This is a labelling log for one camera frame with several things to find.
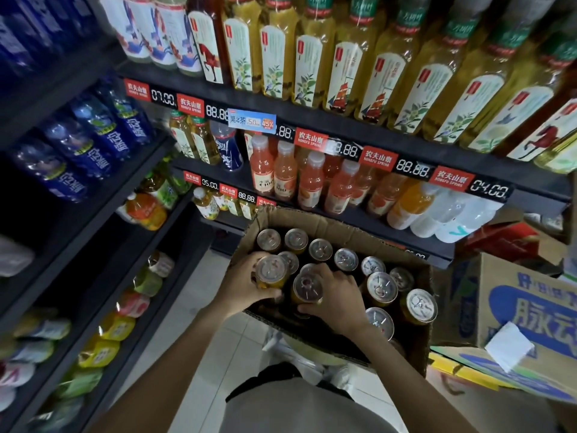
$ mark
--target person's right arm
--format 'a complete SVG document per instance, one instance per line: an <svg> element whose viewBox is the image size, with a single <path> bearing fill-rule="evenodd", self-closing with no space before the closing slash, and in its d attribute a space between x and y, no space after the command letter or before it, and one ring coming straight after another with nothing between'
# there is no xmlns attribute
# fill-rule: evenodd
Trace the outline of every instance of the person's right arm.
<svg viewBox="0 0 577 433"><path fill-rule="evenodd" d="M336 333L350 339L367 356L395 403L409 433L477 433L477 430L388 343L365 315L361 292L352 276L320 264L320 304L304 304L300 312L318 316Z"/></svg>

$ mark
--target cardboard box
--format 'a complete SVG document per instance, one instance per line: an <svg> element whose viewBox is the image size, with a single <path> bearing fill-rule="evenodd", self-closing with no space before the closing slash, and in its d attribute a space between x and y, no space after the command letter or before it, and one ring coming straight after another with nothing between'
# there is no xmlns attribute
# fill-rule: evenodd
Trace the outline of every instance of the cardboard box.
<svg viewBox="0 0 577 433"><path fill-rule="evenodd" d="M536 395L577 404L577 289L489 254L437 272L447 286L431 349ZM484 346L507 322L535 344L505 373Z"/></svg>
<svg viewBox="0 0 577 433"><path fill-rule="evenodd" d="M314 238L324 238L333 246L337 246L335 250L339 247L348 247L359 254L377 256L385 262L388 269L395 266L406 267L416 275L415 286L433 293L429 283L433 269L420 258L387 245L383 240L337 220L289 208L260 207L256 219L247 228L241 239L231 259L231 264L256 249L255 240L260 231L275 227L280 229L301 228L309 235L309 242ZM290 309L290 294L287 293L290 292L289 284L291 281L292 279L289 279L285 284L284 304L278 306L272 304L271 301L260 301L245 312L316 349L362 366L369 365L367 358L353 342L342 335L334 334L320 319L314 317L299 319L294 313L287 310ZM425 376L431 325L416 326L407 323L400 317L400 308L398 309L399 313L395 313L395 304L388 306L387 311L395 323L394 338L407 351L408 362Z"/></svg>
<svg viewBox="0 0 577 433"><path fill-rule="evenodd" d="M547 275L559 275L567 246L523 219L523 212L504 207L487 225L473 232L465 253L486 252Z"/></svg>

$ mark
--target orange juice bottle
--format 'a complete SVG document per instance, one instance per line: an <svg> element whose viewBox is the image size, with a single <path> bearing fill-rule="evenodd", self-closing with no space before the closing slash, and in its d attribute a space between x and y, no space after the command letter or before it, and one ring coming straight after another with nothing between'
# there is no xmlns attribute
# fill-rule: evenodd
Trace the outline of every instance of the orange juice bottle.
<svg viewBox="0 0 577 433"><path fill-rule="evenodd" d="M325 163L322 167L322 173L325 178L324 184L322 185L323 196L327 194L328 188L331 186L331 181L339 171L342 162L342 156L326 155Z"/></svg>
<svg viewBox="0 0 577 433"><path fill-rule="evenodd" d="M375 168L371 166L361 166L355 175L353 182L353 195L349 203L351 205L360 205L373 185L377 182L375 177Z"/></svg>
<svg viewBox="0 0 577 433"><path fill-rule="evenodd" d="M302 171L305 169L305 166L307 165L307 158L309 157L310 152L312 152L312 150L307 149L306 147L299 147L297 150L295 159L297 160L299 176L302 175Z"/></svg>
<svg viewBox="0 0 577 433"><path fill-rule="evenodd" d="M325 211L332 214L341 214L346 208L353 195L353 183L355 174L359 171L360 164L345 159L339 172L335 175L328 188L325 200Z"/></svg>
<svg viewBox="0 0 577 433"><path fill-rule="evenodd" d="M302 210L312 210L321 199L324 161L324 153L316 151L309 153L307 165L301 173L301 181L298 186L298 206Z"/></svg>
<svg viewBox="0 0 577 433"><path fill-rule="evenodd" d="M156 231L166 220L166 210L148 193L132 192L126 201L126 213L150 231Z"/></svg>
<svg viewBox="0 0 577 433"><path fill-rule="evenodd" d="M413 223L435 200L441 187L421 182L410 187L393 205L386 215L386 221L395 229L405 229Z"/></svg>
<svg viewBox="0 0 577 433"><path fill-rule="evenodd" d="M279 155L275 160L275 195L290 200L297 189L297 160L294 159L294 144L279 141Z"/></svg>
<svg viewBox="0 0 577 433"><path fill-rule="evenodd" d="M272 196L275 189L274 159L268 149L268 138L255 135L252 138L253 154L250 157L250 171L257 193Z"/></svg>
<svg viewBox="0 0 577 433"><path fill-rule="evenodd" d="M413 181L407 176L396 173L385 175L377 185L377 188L375 188L371 199L369 199L366 211L374 217L384 216L406 191L408 183Z"/></svg>

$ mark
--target person's left arm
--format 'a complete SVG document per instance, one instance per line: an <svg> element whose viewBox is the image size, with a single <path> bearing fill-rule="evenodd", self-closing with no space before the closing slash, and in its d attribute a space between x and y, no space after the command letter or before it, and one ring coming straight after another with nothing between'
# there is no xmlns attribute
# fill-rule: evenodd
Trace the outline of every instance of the person's left arm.
<svg viewBox="0 0 577 433"><path fill-rule="evenodd" d="M256 301L280 295L278 289L258 289L251 272L259 259L255 252L229 268L212 302L140 376L119 400L90 428L89 433L165 433L191 384L198 364L222 322Z"/></svg>

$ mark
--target person's left hand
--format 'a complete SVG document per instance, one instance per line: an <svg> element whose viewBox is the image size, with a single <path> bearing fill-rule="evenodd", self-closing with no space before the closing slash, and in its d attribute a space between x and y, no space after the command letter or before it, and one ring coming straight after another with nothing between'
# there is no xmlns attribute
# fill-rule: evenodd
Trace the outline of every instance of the person's left hand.
<svg viewBox="0 0 577 433"><path fill-rule="evenodd" d="M282 295L280 289L259 289L251 279L256 263L267 255L270 254L253 252L228 268L211 303L225 314L225 318L240 313L256 301Z"/></svg>

